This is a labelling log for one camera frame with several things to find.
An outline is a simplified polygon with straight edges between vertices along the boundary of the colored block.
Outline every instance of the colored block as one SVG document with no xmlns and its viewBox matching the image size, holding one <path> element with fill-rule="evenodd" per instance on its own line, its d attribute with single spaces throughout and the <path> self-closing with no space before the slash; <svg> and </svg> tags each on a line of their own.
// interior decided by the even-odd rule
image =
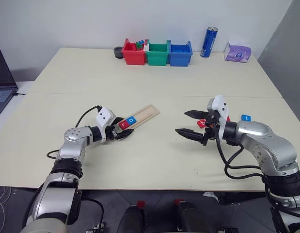
<svg viewBox="0 0 300 233">
<path fill-rule="evenodd" d="M 129 125 L 135 124 L 137 122 L 133 116 L 127 118 L 126 121 L 129 123 Z"/>
<path fill-rule="evenodd" d="M 127 127 L 129 127 L 129 123 L 126 120 L 123 120 L 122 122 L 119 123 L 119 126 L 122 130 L 124 130 Z"/>
<path fill-rule="evenodd" d="M 203 129 L 204 127 L 206 127 L 205 123 L 206 123 L 206 120 L 205 120 L 205 119 L 201 119 L 201 120 L 199 120 L 199 121 L 197 122 L 198 126 L 199 126 L 201 129 Z"/>
<path fill-rule="evenodd" d="M 251 121 L 251 116 L 242 114 L 241 115 L 241 120 Z"/>
</svg>

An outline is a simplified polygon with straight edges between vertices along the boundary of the tissue box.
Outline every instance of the tissue box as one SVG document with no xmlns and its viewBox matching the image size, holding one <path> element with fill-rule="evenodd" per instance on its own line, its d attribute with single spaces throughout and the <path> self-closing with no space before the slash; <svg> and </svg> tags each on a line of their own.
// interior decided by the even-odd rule
<svg viewBox="0 0 300 233">
<path fill-rule="evenodd" d="M 226 61 L 247 62 L 251 55 L 251 46 L 244 42 L 230 39 L 224 52 Z"/>
</svg>

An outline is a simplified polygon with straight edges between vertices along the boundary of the red block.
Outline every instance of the red block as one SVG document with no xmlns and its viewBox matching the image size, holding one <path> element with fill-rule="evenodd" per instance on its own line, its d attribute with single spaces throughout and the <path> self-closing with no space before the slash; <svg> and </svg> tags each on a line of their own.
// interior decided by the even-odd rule
<svg viewBox="0 0 300 233">
<path fill-rule="evenodd" d="M 123 120 L 122 122 L 119 123 L 119 127 L 124 130 L 127 127 L 129 127 L 129 123 L 126 120 Z"/>
<path fill-rule="evenodd" d="M 206 123 L 206 120 L 205 120 L 205 119 L 201 119 L 201 120 L 199 120 L 199 121 L 197 122 L 198 126 L 199 126 L 201 129 L 203 129 L 204 127 L 206 127 L 205 123 Z"/>
</svg>

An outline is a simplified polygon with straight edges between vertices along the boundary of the cable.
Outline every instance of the cable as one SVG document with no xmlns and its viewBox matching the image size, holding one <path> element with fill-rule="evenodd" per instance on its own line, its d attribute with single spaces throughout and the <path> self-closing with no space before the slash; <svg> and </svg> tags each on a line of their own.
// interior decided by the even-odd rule
<svg viewBox="0 0 300 233">
<path fill-rule="evenodd" d="M 97 106 L 94 106 L 94 107 L 92 107 L 92 108 L 90 108 L 89 110 L 87 110 L 85 113 L 83 113 L 83 115 L 80 117 L 80 119 L 78 120 L 78 122 L 77 122 L 77 124 L 75 125 L 75 128 L 77 127 L 77 126 L 79 126 L 79 124 L 80 124 L 80 122 L 81 122 L 81 120 L 83 119 L 83 117 L 86 115 L 86 114 L 88 114 L 90 111 L 92 111 L 93 109 L 97 109 L 97 110 L 99 110 L 99 109 L 101 109 L 101 107 L 99 106 L 99 105 L 97 105 Z"/>
<path fill-rule="evenodd" d="M 44 185 L 44 183 L 37 189 L 37 191 L 34 193 L 33 197 L 31 198 L 31 200 L 30 200 L 30 202 L 29 202 L 29 204 L 27 206 L 27 209 L 26 209 L 25 214 L 24 214 L 23 222 L 22 222 L 22 229 L 27 224 L 27 219 L 28 219 L 29 211 L 32 208 L 32 204 L 33 204 L 34 200 L 36 199 L 36 197 L 38 196 L 38 194 L 41 192 L 41 189 L 42 189 L 43 185 Z"/>
<path fill-rule="evenodd" d="M 100 216 L 99 227 L 98 227 L 98 233 L 100 233 L 101 224 L 102 224 L 102 219 L 103 219 L 103 214 L 104 214 L 104 208 L 103 208 L 103 205 L 102 205 L 99 201 L 97 201 L 97 200 L 95 200 L 95 199 L 87 198 L 87 197 L 85 197 L 85 196 L 82 196 L 82 199 L 83 199 L 83 200 L 89 200 L 89 201 L 95 202 L 96 204 L 98 204 L 98 205 L 100 206 L 100 208 L 101 208 L 101 216 Z"/>
<path fill-rule="evenodd" d="M 245 178 L 249 178 L 249 177 L 253 177 L 253 176 L 260 176 L 263 177 L 262 174 L 260 173 L 252 173 L 249 175 L 245 175 L 245 176 L 232 176 L 228 173 L 228 168 L 230 169 L 243 169 L 243 168 L 256 168 L 256 169 L 260 169 L 260 167 L 258 166 L 251 166 L 251 165 L 245 165 L 245 166 L 231 166 L 225 159 L 222 148 L 221 148 L 221 144 L 220 144 L 220 138 L 219 138 L 219 133 L 218 133 L 218 128 L 215 124 L 213 124 L 213 129 L 214 129 L 214 133 L 215 133 L 215 138 L 216 138 L 216 143 L 217 143 L 217 147 L 218 147 L 218 151 L 219 154 L 221 156 L 221 159 L 223 160 L 225 167 L 224 167 L 224 172 L 225 174 L 232 179 L 236 179 L 236 180 L 240 180 L 240 179 L 245 179 Z M 235 154 L 233 154 L 233 156 L 229 159 L 229 162 L 233 161 L 241 152 L 243 151 L 243 145 L 240 146 L 240 150 L 238 150 Z"/>
<path fill-rule="evenodd" d="M 289 210 L 283 208 L 282 206 L 276 205 L 276 203 L 270 198 L 268 189 L 269 189 L 269 187 L 268 187 L 267 185 L 265 185 L 265 195 L 266 195 L 266 198 L 267 198 L 267 200 L 271 203 L 271 205 L 272 205 L 273 207 L 275 207 L 276 209 L 278 209 L 278 210 L 280 210 L 280 211 L 282 211 L 282 212 L 284 212 L 284 213 L 286 213 L 286 214 L 288 214 L 288 215 L 293 215 L 293 216 L 295 216 L 295 217 L 300 217 L 300 214 L 294 213 L 294 212 L 292 212 L 292 211 L 289 211 Z"/>
<path fill-rule="evenodd" d="M 1 201 L 1 199 L 4 197 L 4 195 L 6 194 L 7 190 L 10 188 L 10 192 L 9 192 L 9 195 L 8 197 L 4 200 L 4 201 Z M 10 198 L 10 195 L 11 195 L 11 192 L 12 192 L 12 188 L 11 187 L 3 187 L 3 193 L 1 194 L 0 196 L 0 206 L 2 208 L 2 213 L 3 213 L 3 222 L 2 222 L 2 226 L 1 226 L 1 229 L 0 229 L 0 233 L 2 232 L 3 228 L 4 228 L 4 224 L 5 224 L 5 212 L 4 212 L 4 207 L 2 204 L 4 204 L 9 198 Z"/>
<path fill-rule="evenodd" d="M 50 156 L 50 154 L 55 153 L 55 152 L 59 152 L 59 150 L 52 150 L 52 151 L 50 151 L 49 153 L 47 153 L 47 158 L 56 159 L 56 157 Z"/>
<path fill-rule="evenodd" d="M 3 212 L 3 223 L 2 223 L 2 227 L 1 227 L 1 229 L 0 229 L 0 233 L 1 233 L 1 231 L 2 231 L 2 229 L 3 229 L 3 227 L 4 227 L 4 224 L 5 224 L 5 212 L 4 212 L 4 207 L 3 207 L 3 205 L 1 204 L 1 202 L 0 202 L 0 206 L 1 206 L 2 212 Z"/>
<path fill-rule="evenodd" d="M 10 198 L 11 192 L 12 192 L 12 187 L 10 187 L 10 192 L 9 192 L 8 197 L 4 201 L 1 201 L 1 204 L 4 204 L 7 202 L 7 200 Z"/>
</svg>

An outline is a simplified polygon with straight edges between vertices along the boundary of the laptop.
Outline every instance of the laptop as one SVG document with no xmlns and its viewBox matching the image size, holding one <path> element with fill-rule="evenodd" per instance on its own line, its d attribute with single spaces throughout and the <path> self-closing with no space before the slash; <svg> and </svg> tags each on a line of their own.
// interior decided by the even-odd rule
<svg viewBox="0 0 300 233">
<path fill-rule="evenodd" d="M 0 113 L 17 90 L 17 85 L 0 51 Z"/>
</svg>

